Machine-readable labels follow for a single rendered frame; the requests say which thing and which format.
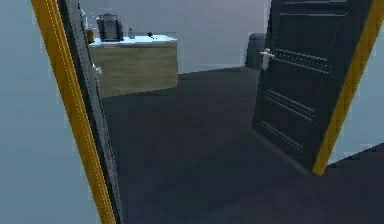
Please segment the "wooden counter with white top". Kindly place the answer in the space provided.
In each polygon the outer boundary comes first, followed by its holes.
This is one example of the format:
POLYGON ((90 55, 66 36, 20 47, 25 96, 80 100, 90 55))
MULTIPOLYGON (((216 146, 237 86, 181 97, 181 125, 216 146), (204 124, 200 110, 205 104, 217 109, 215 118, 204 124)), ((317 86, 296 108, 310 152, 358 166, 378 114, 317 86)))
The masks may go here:
POLYGON ((96 39, 89 50, 95 67, 101 69, 101 97, 176 87, 177 47, 177 39, 167 35, 136 36, 121 42, 96 39))

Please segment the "yellow door frame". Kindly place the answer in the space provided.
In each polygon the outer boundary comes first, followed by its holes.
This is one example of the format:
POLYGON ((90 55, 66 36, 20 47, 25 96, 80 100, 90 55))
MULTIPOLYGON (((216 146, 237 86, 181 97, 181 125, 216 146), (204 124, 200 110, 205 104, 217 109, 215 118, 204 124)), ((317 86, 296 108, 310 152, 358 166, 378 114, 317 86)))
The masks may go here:
MULTIPOLYGON (((71 125, 76 145, 82 160, 94 203, 102 224, 117 224, 107 190, 99 156, 97 154, 93 132, 86 113, 85 103, 78 83, 75 66, 65 34, 57 0, 30 0, 34 9, 52 70, 61 94, 61 98, 71 125)), ((359 0, 369 2, 369 13, 364 21, 359 42, 356 45, 352 61, 325 137, 315 158, 312 172, 322 175, 330 158, 342 124, 350 108, 352 99, 367 64, 370 53, 384 22, 384 0, 359 0)))

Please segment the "grey round bin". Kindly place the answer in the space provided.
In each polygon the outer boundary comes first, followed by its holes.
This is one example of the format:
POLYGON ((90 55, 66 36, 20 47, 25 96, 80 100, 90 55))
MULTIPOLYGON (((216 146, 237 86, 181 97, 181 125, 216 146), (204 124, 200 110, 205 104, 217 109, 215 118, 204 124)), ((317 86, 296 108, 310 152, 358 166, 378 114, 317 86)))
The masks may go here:
POLYGON ((262 63, 261 52, 265 49, 266 35, 252 33, 249 36, 245 66, 251 69, 260 69, 262 63))

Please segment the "black coffee machine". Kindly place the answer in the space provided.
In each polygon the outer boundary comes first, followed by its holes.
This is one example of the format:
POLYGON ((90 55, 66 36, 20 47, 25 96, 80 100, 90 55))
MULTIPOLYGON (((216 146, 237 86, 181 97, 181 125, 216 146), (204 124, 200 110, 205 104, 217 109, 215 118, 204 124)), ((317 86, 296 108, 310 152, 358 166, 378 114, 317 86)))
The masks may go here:
POLYGON ((122 25, 114 14, 105 13, 96 17, 99 36, 102 42, 119 42, 123 40, 122 25))

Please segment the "pale clear bottle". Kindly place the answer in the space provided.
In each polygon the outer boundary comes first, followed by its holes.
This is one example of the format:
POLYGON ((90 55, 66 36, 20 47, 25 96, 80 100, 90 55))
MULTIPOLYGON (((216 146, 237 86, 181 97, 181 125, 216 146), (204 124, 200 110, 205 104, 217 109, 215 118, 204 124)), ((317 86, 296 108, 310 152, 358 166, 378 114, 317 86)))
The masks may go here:
POLYGON ((84 29, 85 30, 88 30, 88 19, 87 19, 87 14, 86 12, 80 8, 80 11, 81 11, 81 18, 82 18, 82 22, 83 22, 83 25, 84 25, 84 29))

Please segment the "black panelled room door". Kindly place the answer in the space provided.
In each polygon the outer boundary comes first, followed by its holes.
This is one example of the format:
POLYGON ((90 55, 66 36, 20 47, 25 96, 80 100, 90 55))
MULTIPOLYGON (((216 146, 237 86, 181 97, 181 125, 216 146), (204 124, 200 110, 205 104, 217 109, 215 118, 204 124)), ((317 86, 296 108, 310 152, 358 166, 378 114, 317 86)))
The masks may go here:
POLYGON ((253 129, 308 170, 370 5, 359 0, 271 1, 265 49, 275 57, 260 73, 253 129))

